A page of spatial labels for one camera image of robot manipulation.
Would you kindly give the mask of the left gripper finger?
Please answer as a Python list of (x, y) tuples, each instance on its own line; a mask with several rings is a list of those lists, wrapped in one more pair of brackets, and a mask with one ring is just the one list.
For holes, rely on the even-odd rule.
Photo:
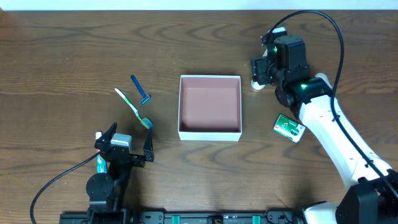
[(117, 126), (117, 122), (114, 122), (110, 128), (102, 134), (102, 136), (98, 139), (98, 142), (105, 142), (109, 144), (116, 133)]
[(152, 128), (148, 129), (148, 133), (146, 136), (146, 141), (143, 146), (144, 157), (148, 162), (154, 161), (154, 149), (152, 143)]

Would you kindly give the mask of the white conditioner tube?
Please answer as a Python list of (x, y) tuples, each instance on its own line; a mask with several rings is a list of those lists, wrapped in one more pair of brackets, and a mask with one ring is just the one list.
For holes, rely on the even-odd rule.
[(268, 68), (267, 50), (262, 57), (251, 60), (251, 86), (255, 90), (261, 90), (268, 84)]

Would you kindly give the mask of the green soap box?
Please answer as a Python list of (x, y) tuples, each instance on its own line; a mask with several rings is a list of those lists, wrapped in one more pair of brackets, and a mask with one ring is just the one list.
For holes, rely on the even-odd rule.
[(293, 141), (294, 143), (298, 143), (301, 140), (305, 129), (306, 127), (304, 125), (290, 119), (283, 114), (279, 115), (273, 127), (275, 132)]

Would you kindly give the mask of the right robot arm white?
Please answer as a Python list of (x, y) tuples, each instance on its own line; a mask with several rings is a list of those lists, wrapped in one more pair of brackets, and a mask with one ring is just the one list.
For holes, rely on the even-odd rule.
[(252, 86), (275, 86), (289, 108), (332, 160), (346, 188), (338, 204), (302, 208), (294, 223), (397, 223), (397, 172), (363, 140), (342, 112), (323, 73), (312, 77), (305, 43), (285, 30), (261, 37), (266, 51), (251, 60)]

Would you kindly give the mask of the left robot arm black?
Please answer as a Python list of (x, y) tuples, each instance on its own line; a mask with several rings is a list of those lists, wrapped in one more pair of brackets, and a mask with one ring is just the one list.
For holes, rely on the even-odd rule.
[(154, 161), (152, 128), (147, 130), (142, 154), (133, 154), (132, 137), (118, 134), (116, 128), (117, 124), (113, 123), (106, 132), (96, 133), (95, 149), (107, 169), (87, 181), (86, 192), (92, 210), (119, 210), (123, 205), (131, 169)]

